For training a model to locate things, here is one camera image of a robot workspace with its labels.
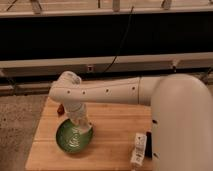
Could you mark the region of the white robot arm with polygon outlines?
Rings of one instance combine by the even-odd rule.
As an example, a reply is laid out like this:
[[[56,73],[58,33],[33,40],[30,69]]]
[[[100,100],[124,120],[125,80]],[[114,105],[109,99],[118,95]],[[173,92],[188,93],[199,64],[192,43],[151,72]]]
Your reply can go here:
[[[71,119],[84,114],[87,102],[149,106],[153,171],[213,171],[213,95],[194,76],[84,84],[65,71],[52,83],[49,97],[63,104]]]

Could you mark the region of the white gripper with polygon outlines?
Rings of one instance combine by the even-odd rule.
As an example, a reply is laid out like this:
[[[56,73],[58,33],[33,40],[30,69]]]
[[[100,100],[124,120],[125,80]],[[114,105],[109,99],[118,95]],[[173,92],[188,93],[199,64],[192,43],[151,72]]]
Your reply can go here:
[[[71,110],[68,112],[68,118],[71,120],[71,122],[77,127],[79,125],[85,126],[89,123],[86,109],[80,108],[79,110]]]

